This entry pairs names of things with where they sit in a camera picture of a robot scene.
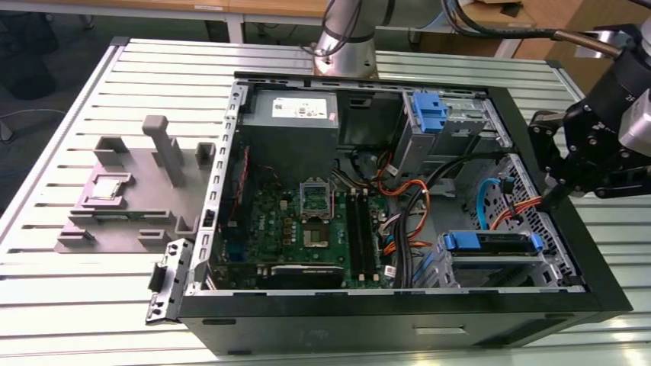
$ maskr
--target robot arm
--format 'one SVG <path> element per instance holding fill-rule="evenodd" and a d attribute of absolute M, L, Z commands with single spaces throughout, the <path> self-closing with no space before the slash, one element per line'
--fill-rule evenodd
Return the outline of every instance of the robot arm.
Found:
<path fill-rule="evenodd" d="M 651 0 L 629 0 L 651 8 Z M 451 8 L 469 28 L 460 27 Z M 453 29 L 471 37 L 565 40 L 612 57 L 585 98 L 564 113 L 540 111 L 528 127 L 539 168 L 549 190 L 541 206 L 551 209 L 569 194 L 601 198 L 651 194 L 651 18 L 617 49 L 583 34 L 553 29 L 493 30 L 464 14 L 457 0 L 331 0 L 315 50 L 320 75 L 368 77 L 375 73 L 373 32 L 377 26 L 424 27 L 444 10 Z M 564 129 L 568 154 L 553 135 Z"/>
<path fill-rule="evenodd" d="M 651 18 L 632 34 L 597 84 L 564 113 L 537 112 L 528 135 L 551 187 L 543 207 L 568 195 L 651 194 Z M 567 156 L 553 135 L 564 129 Z"/>
<path fill-rule="evenodd" d="M 315 69 L 320 75 L 365 78 L 375 73 L 373 36 L 377 26 L 424 27 L 440 14 L 432 0 L 331 0 Z"/>

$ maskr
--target black cable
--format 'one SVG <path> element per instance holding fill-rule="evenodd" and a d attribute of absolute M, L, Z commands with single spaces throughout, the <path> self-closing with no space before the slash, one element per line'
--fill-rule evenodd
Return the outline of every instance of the black cable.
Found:
<path fill-rule="evenodd" d="M 640 6 L 644 6 L 647 9 L 651 9 L 651 0 L 628 0 L 628 1 L 636 3 Z"/>
<path fill-rule="evenodd" d="M 260 24 L 263 26 L 263 28 L 267 28 L 267 29 L 276 29 L 277 26 L 280 25 L 280 24 L 275 24 L 271 26 L 271 25 L 267 25 L 267 23 L 257 23 L 257 24 Z"/>
<path fill-rule="evenodd" d="M 499 151 L 499 152 L 476 152 L 468 155 L 463 155 L 457 157 L 456 159 L 451 160 L 445 164 L 443 164 L 437 169 L 429 174 L 425 180 L 425 185 L 428 188 L 431 188 L 436 181 L 459 165 L 467 163 L 471 160 L 475 159 L 500 159 L 507 155 L 507 152 Z M 409 239 L 407 237 L 407 219 L 409 216 L 409 212 L 413 210 L 416 206 L 416 202 L 420 199 L 420 197 L 425 193 L 423 190 L 419 188 L 417 191 L 412 194 L 409 198 L 409 202 L 407 203 L 405 208 L 400 212 L 400 218 L 396 221 L 395 228 L 396 231 L 393 233 L 393 239 L 396 241 L 396 251 L 407 249 L 407 256 L 409 257 L 408 261 L 403 260 L 404 268 L 400 270 L 404 272 L 404 276 L 408 276 L 404 278 L 404 288 L 411 288 L 412 287 L 412 282 L 411 282 L 411 273 L 413 271 L 413 266 L 412 266 L 412 257 L 409 255 Z"/>
<path fill-rule="evenodd" d="M 321 27 L 323 28 L 325 28 L 325 19 L 328 18 L 328 14 L 329 14 L 329 11 L 332 9 L 333 4 L 335 4 L 335 0 L 331 0 L 328 7 L 325 8 L 325 12 L 323 13 L 323 20 L 321 20 Z M 355 7 L 355 11 L 353 11 L 353 14 L 351 16 L 349 22 L 345 25 L 344 36 L 337 40 L 333 48 L 331 48 L 328 51 L 325 51 L 320 54 L 304 46 L 300 46 L 301 50 L 305 51 L 312 56 L 316 56 L 316 57 L 329 57 L 335 53 L 337 53 L 339 50 L 345 46 L 351 36 L 353 35 L 355 27 L 357 26 L 357 22 L 359 22 L 360 13 L 361 13 L 361 0 L 357 0 L 357 6 Z"/>
<path fill-rule="evenodd" d="M 453 12 L 449 9 L 448 6 L 448 0 L 441 0 L 441 6 L 443 6 L 443 12 L 445 14 L 447 21 L 449 22 L 452 28 L 455 31 L 457 31 L 460 34 L 469 36 L 469 37 L 477 37 L 477 38 L 496 38 L 496 39 L 528 39 L 528 38 L 553 38 L 556 29 L 551 28 L 537 28 L 537 29 L 524 29 L 524 28 L 517 28 L 513 30 L 499 30 L 495 28 L 484 27 L 480 24 L 477 24 L 469 16 L 465 14 L 460 4 L 459 0 L 452 0 L 453 1 Z M 459 15 L 459 18 L 461 21 L 471 27 L 476 32 L 468 31 L 463 29 L 457 24 L 456 24 L 456 19 L 453 18 L 453 13 Z"/>
<path fill-rule="evenodd" d="M 468 37 L 491 38 L 485 34 L 472 32 L 472 31 L 465 30 L 463 27 L 459 26 L 459 24 L 456 23 L 453 12 L 449 9 L 448 1 L 449 0 L 440 0 L 440 5 L 443 6 L 443 14 L 445 15 L 447 22 L 449 23 L 449 26 L 452 27 L 455 32 L 457 34 L 461 34 L 461 35 L 468 36 Z"/>
<path fill-rule="evenodd" d="M 535 28 L 535 29 L 524 29 L 516 28 L 512 30 L 499 30 L 489 27 L 483 27 L 479 25 L 465 14 L 464 9 L 459 5 L 459 0 L 455 0 L 455 11 L 459 14 L 459 18 L 461 21 L 475 29 L 479 33 L 487 34 L 489 36 L 501 37 L 505 39 L 525 39 L 525 38 L 552 38 L 556 29 L 552 28 Z"/>

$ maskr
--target aluminum table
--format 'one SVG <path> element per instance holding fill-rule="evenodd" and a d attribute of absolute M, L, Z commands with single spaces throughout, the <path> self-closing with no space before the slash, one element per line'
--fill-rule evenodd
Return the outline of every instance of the aluminum table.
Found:
<path fill-rule="evenodd" d="M 383 79 L 507 87 L 524 118 L 580 98 L 544 62 L 379 52 Z M 116 42 L 0 219 L 0 364 L 648 364 L 651 349 L 651 197 L 576 207 L 635 311 L 504 351 L 216 358 L 182 325 L 146 327 L 146 289 L 157 254 L 58 255 L 56 236 L 96 164 L 100 136 L 149 147 L 141 120 L 164 114 L 181 147 L 220 145 L 233 71 L 309 73 L 296 47 L 162 40 Z"/>

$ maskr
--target wooden desk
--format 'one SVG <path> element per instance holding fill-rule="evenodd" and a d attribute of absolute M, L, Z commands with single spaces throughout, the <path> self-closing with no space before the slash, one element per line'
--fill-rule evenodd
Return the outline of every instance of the wooden desk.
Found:
<path fill-rule="evenodd" d="M 138 8 L 181 11 L 228 11 L 229 0 L 24 0 L 48 5 L 86 5 L 112 8 Z"/>
<path fill-rule="evenodd" d="M 244 43 L 246 22 L 319 26 L 327 5 L 328 0 L 0 0 L 0 10 L 222 21 L 228 25 L 230 43 Z M 505 16 L 489 16 L 481 6 L 487 5 L 471 4 L 464 8 L 481 22 L 492 19 L 492 24 L 503 24 L 499 17 Z M 451 29 L 443 26 L 425 30 L 412 28 L 412 31 L 447 34 Z M 519 40 L 504 40 L 495 57 L 511 58 L 519 44 Z"/>
<path fill-rule="evenodd" d="M 229 0 L 228 6 L 233 13 L 320 19 L 328 0 Z"/>

